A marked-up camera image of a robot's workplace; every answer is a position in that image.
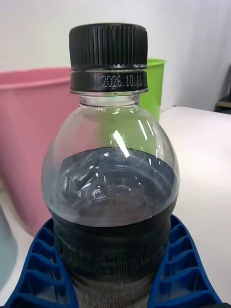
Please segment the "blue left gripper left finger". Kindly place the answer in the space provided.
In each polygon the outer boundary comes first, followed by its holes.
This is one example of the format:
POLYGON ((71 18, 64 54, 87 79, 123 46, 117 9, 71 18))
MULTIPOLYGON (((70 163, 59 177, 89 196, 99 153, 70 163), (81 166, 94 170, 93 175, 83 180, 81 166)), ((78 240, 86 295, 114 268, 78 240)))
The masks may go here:
POLYGON ((75 308, 77 298, 66 268, 54 248, 53 220, 35 236, 21 275, 5 308, 75 308))

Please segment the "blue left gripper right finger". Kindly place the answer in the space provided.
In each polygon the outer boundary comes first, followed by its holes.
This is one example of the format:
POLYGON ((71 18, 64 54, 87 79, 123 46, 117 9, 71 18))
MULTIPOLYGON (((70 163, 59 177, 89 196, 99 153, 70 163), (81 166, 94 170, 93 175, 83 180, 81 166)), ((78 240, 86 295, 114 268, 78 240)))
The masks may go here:
POLYGON ((222 301, 185 225, 171 216, 169 243, 150 291, 149 308, 204 308, 222 301))

